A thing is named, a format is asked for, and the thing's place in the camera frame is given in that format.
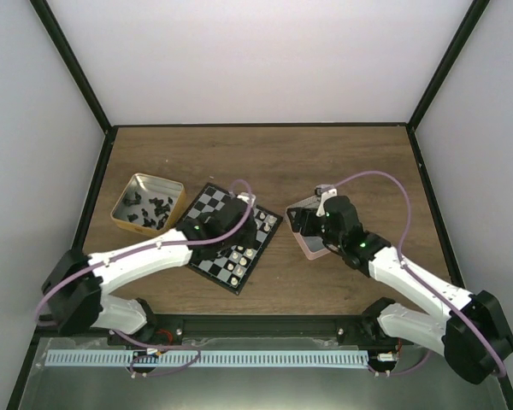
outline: purple cable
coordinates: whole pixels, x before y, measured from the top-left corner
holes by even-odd
[[[403,185],[392,175],[389,173],[384,173],[382,171],[364,171],[362,173],[356,173],[355,175],[351,175],[350,177],[346,179],[342,179],[337,184],[333,185],[333,188],[337,188],[346,182],[350,182],[353,179],[364,177],[367,175],[380,175],[382,177],[386,177],[390,179],[403,193],[404,201],[407,205],[407,223],[403,230],[403,234],[401,235],[401,238],[399,239],[399,244],[397,246],[397,257],[399,259],[399,264],[401,267],[421,286],[423,286],[426,290],[428,290],[432,295],[437,297],[440,301],[442,301],[458,318],[462,320],[462,322],[475,334],[475,336],[479,339],[479,342],[482,343],[482,345],[485,347],[486,351],[492,356],[494,359],[494,362],[496,363],[496,366],[498,367],[498,372],[494,373],[494,376],[497,378],[503,378],[507,374],[507,371],[505,370],[505,364],[500,359],[494,348],[491,346],[491,344],[487,341],[487,339],[482,335],[482,333],[477,329],[477,327],[473,324],[473,322],[460,310],[454,306],[448,299],[446,299],[443,295],[440,294],[437,290],[435,290],[431,285],[429,285],[425,280],[420,278],[410,267],[408,267],[405,263],[403,263],[403,243],[407,236],[407,233],[409,233],[410,229],[410,221],[412,219],[412,209],[410,207],[410,199],[409,194],[407,193],[407,190],[403,187]]]
[[[249,198],[251,198],[252,196],[252,192],[251,192],[251,186],[247,183],[247,181],[245,181],[244,179],[236,179],[235,181],[232,182],[232,184],[230,185],[230,191],[232,191],[232,188],[236,185],[236,184],[242,184],[245,186],[245,188],[247,189],[247,194],[249,194]],[[171,242],[164,242],[162,243],[162,246],[174,246],[174,245],[210,245],[212,243],[217,243],[217,242],[221,242],[225,239],[228,239],[229,237],[231,237],[234,233],[236,233],[239,228],[241,228],[241,226],[243,226],[243,224],[247,221],[247,219],[249,218],[249,214],[251,213],[251,210],[252,210],[252,203],[251,201],[248,202],[247,204],[247,209],[245,210],[245,213],[243,214],[243,217],[241,218],[241,220],[239,220],[239,222],[236,224],[236,226],[234,228],[232,228],[231,231],[228,231],[227,233],[225,233],[224,235],[220,235],[219,237],[214,237],[212,239],[205,239],[205,240],[202,240],[202,241],[171,241]],[[122,254],[118,254],[118,255],[115,255],[115,256],[112,256],[110,258],[110,262],[116,262],[116,261],[119,261],[120,259],[123,259],[123,258],[127,258],[128,256],[131,256],[131,255],[135,255],[139,252],[143,252],[145,250],[148,250],[148,249],[153,249],[156,247],[156,244],[155,243],[150,243],[150,244],[147,244],[147,245],[144,245],[144,246],[141,246],[139,248],[136,248],[136,249],[131,249],[131,250],[128,250],[127,252],[124,252]],[[39,321],[39,315],[40,313],[42,312],[42,309],[44,308],[44,305],[59,291],[61,290],[62,288],[64,288],[67,284],[70,284],[72,283],[74,280],[78,279],[78,278],[81,278],[82,276],[86,275],[87,273],[89,272],[92,272],[94,269],[97,269],[99,267],[103,267],[104,266],[104,262],[98,262],[96,263],[95,265],[92,265],[92,266],[88,266],[88,267],[85,267],[83,269],[81,269],[80,271],[78,271],[77,273],[74,273],[73,275],[69,276],[68,278],[62,280],[61,282],[59,282],[55,287],[51,288],[50,291],[48,291],[44,297],[42,298],[42,300],[38,303],[38,305],[36,306],[36,312],[34,314],[34,320],[36,321],[37,325],[38,326],[53,326],[56,324],[55,321],[51,320],[51,321],[46,321],[46,322],[40,322]]]

